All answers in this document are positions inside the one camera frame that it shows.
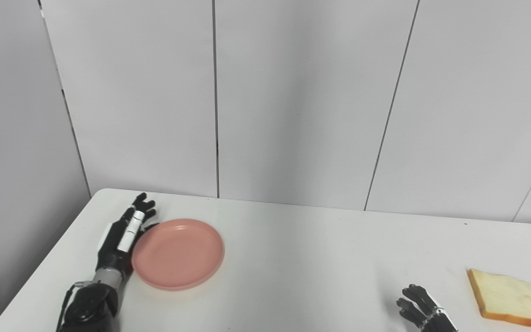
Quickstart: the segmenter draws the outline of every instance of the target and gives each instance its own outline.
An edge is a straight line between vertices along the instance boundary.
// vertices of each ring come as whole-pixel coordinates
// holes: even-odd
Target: cable
[[[61,313],[59,314],[59,321],[57,323],[57,332],[61,330],[61,324],[63,323],[63,315],[65,315],[65,309],[67,309],[67,304],[69,303],[69,299],[71,298],[73,294],[73,290],[75,289],[75,284],[71,285],[71,288],[67,290],[67,294],[65,294],[65,299],[63,300],[63,305],[61,305]]]

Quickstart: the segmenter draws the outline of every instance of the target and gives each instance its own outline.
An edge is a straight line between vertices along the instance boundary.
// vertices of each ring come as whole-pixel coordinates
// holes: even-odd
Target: silver metal joint
[[[101,282],[102,284],[106,284],[117,290],[122,283],[122,273],[117,269],[104,267],[95,271],[95,276],[93,277],[92,282]]]

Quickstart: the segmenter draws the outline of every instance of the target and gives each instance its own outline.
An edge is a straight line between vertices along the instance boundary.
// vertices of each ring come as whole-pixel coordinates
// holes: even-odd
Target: white wall
[[[422,0],[367,210],[512,221],[530,189],[531,1]]]
[[[36,0],[0,0],[0,311],[89,200]]]
[[[217,110],[210,1],[44,0],[92,191],[531,222],[531,2],[422,0],[387,123],[415,5],[216,1]]]
[[[43,0],[91,192],[215,197],[209,0]]]
[[[217,1],[221,197],[363,210],[416,3]]]

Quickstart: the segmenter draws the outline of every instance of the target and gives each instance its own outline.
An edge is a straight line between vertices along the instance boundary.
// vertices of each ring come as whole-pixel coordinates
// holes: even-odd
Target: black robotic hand
[[[425,288],[411,284],[403,289],[403,295],[407,298],[396,301],[401,308],[399,313],[421,332],[457,332],[445,310],[427,294]]]
[[[139,194],[122,217],[112,223],[97,253],[93,280],[76,282],[67,291],[61,305],[57,331],[118,331],[114,319],[118,314],[118,289],[133,272],[132,248],[145,231],[156,225],[144,227],[145,221],[156,214],[155,202],[146,202],[146,198],[146,193]],[[75,288],[78,288],[75,297],[67,306]]]

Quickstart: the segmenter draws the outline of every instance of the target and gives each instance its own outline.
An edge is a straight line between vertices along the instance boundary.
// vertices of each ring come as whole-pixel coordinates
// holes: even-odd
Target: robotic finger
[[[458,331],[445,310],[431,298],[425,288],[411,284],[402,293],[406,297],[396,301],[401,308],[399,313],[421,332]]]

